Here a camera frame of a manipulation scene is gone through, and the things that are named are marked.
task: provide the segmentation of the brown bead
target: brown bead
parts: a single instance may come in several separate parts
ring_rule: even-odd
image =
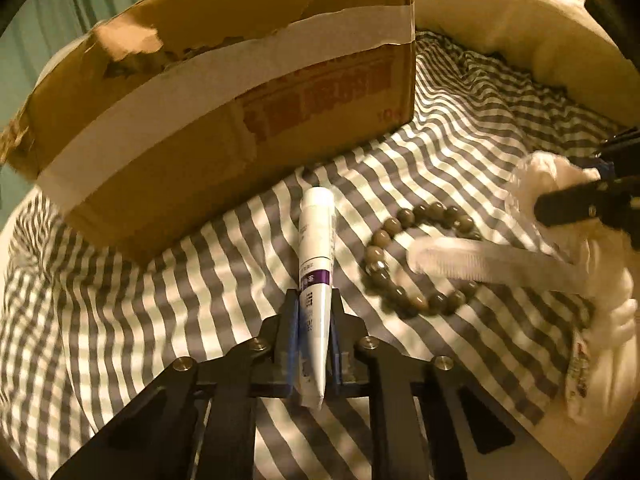
[[[476,227],[474,219],[469,215],[462,215],[456,221],[456,229],[460,233],[469,233],[474,227]]]
[[[402,232],[402,224],[397,218],[387,218],[382,224],[382,228],[389,233],[392,238]]]
[[[444,206],[440,202],[434,202],[428,208],[429,220],[434,222],[442,222],[444,218]]]
[[[380,269],[370,275],[373,285],[381,290],[387,290],[391,284],[391,274],[386,269]]]
[[[391,303],[401,308],[404,308],[408,303],[406,290],[404,290],[403,286],[396,285],[395,283],[386,290],[386,297]]]
[[[465,295],[467,303],[476,295],[477,291],[478,284],[476,282],[464,282],[462,285],[460,285],[460,292]]]
[[[453,314],[460,306],[466,303],[465,295],[460,290],[454,290],[447,297],[447,307],[445,314],[448,316]]]
[[[476,240],[478,242],[482,241],[482,235],[480,234],[480,231],[471,231],[470,233],[465,233],[464,237],[467,240]]]
[[[401,209],[396,215],[403,229],[408,229],[415,223],[414,212],[410,209]]]
[[[464,213],[462,212],[462,209],[460,209],[457,205],[451,205],[447,207],[447,210],[444,212],[444,218],[445,220],[448,220],[450,222],[455,222],[463,214]]]
[[[415,222],[422,224],[429,220],[429,209],[424,204],[418,204],[414,207]]]
[[[384,229],[378,229],[371,237],[371,245],[384,249],[391,243],[391,236]]]
[[[443,227],[451,229],[462,215],[462,209],[460,209],[457,205],[447,207],[447,210],[444,212],[444,217],[442,219]]]
[[[364,253],[364,261],[370,264],[371,262],[379,262],[385,259],[385,251],[375,245],[367,247]]]
[[[386,264],[385,260],[374,260],[373,262],[367,264],[365,267],[367,274],[371,276],[372,274],[378,272],[379,270],[389,270],[389,266]]]
[[[434,292],[429,296],[429,314],[437,316],[441,314],[447,306],[447,297],[441,292]]]
[[[429,305],[421,292],[412,292],[408,295],[409,304],[420,313],[427,313],[429,311]]]

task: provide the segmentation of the white pillow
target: white pillow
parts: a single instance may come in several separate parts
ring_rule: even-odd
[[[640,74],[574,0],[415,0],[415,25],[450,36],[624,124],[640,124]]]

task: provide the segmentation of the bead bracelet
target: bead bracelet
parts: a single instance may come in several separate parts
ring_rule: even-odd
[[[461,238],[482,240],[471,216],[464,214],[459,207],[453,205],[445,208],[440,202],[431,205],[420,204],[413,210],[401,209],[395,217],[387,218],[382,228],[373,233],[365,252],[365,269],[377,290],[402,311],[427,316],[448,316],[475,296],[478,290],[476,282],[463,282],[460,288],[448,296],[436,291],[427,300],[421,292],[409,294],[404,287],[395,284],[385,261],[384,249],[391,240],[403,230],[423,223],[452,228],[456,236]]]

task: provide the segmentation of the torn cardboard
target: torn cardboard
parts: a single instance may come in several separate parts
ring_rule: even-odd
[[[143,0],[41,81],[3,134],[7,159],[89,241],[144,264],[410,120],[411,4]]]

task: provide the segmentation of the comb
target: comb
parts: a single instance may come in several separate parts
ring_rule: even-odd
[[[487,241],[421,237],[409,246],[406,259],[416,274],[565,294],[586,290],[585,274],[572,264],[549,254]]]

